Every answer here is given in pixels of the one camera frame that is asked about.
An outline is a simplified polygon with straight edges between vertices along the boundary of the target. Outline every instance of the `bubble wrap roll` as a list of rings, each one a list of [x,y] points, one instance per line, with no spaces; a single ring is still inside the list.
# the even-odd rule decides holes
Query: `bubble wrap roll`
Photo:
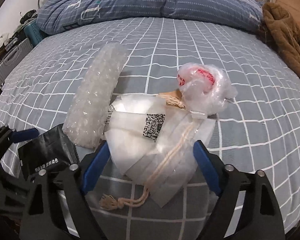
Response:
[[[87,70],[63,125],[76,145],[89,149],[99,145],[111,95],[129,51],[119,43],[106,44]]]

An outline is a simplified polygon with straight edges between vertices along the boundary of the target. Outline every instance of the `silver suitcase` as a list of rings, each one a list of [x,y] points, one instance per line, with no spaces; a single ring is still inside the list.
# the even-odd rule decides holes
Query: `silver suitcase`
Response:
[[[28,38],[20,42],[0,63],[0,87],[11,71],[24,59],[33,49]]]

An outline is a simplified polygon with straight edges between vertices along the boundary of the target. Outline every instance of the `metal screw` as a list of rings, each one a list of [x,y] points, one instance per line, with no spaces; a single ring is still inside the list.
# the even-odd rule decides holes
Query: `metal screw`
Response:
[[[75,171],[77,168],[79,168],[79,166],[77,164],[71,164],[70,167],[69,167],[69,169],[71,171]]]
[[[227,164],[225,166],[226,171],[234,171],[234,166],[232,166],[231,164]]]
[[[265,172],[262,171],[262,170],[258,170],[258,171],[257,171],[257,174],[258,174],[260,177],[264,177],[264,176],[266,175]]]
[[[39,175],[40,176],[43,176],[46,173],[47,173],[47,171],[45,169],[39,171]]]

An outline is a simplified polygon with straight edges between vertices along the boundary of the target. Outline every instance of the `black bag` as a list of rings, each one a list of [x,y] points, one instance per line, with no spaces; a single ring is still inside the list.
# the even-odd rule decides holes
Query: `black bag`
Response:
[[[75,145],[63,133],[62,126],[63,123],[57,125],[18,149],[25,180],[42,169],[59,172],[79,163]]]

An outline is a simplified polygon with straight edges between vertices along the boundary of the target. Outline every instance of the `bed sheet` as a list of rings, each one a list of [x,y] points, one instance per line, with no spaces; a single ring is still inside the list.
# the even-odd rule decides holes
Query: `bed sheet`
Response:
[[[263,169],[277,196],[285,230],[300,219],[300,79],[255,36],[221,25],[166,18],[128,18],[83,26],[43,40],[11,72],[0,96],[0,127],[36,127],[41,133],[63,123],[72,98],[98,51],[120,42],[130,51],[116,95],[155,95],[178,87],[178,68],[187,62],[226,70],[238,96],[217,120],[208,150],[238,170]],[[2,159],[17,176],[17,148]],[[140,208],[100,209],[102,194],[136,197],[142,186],[108,162],[88,203],[112,239],[193,240],[215,204],[197,171],[162,209],[151,199]],[[228,230],[233,233],[243,204],[239,196]],[[75,234],[71,217],[69,231]]]

